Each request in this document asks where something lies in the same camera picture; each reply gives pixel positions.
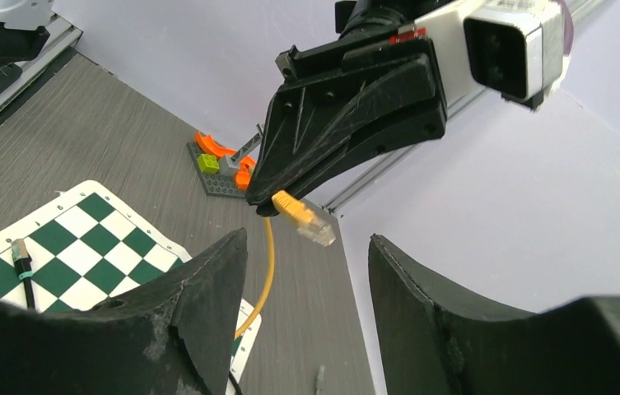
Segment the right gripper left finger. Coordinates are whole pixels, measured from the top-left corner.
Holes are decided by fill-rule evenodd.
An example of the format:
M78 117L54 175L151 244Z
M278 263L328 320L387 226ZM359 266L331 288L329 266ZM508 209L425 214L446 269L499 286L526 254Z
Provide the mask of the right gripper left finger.
M0 302L0 394L223 394L247 258L241 228L87 311Z

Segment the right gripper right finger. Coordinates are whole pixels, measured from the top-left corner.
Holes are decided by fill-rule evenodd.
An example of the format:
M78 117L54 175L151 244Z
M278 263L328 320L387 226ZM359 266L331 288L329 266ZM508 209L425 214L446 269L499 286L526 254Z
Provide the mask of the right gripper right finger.
M368 269L390 394L620 394L620 296L542 313L499 303L373 235Z

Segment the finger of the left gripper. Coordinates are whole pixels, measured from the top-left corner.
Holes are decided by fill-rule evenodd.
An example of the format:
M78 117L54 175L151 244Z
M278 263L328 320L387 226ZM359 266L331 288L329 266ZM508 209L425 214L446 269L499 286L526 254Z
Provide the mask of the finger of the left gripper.
M445 91L427 37L342 39L278 56L283 83L268 105L245 199L261 216L271 198L303 198L384 153L444 136Z

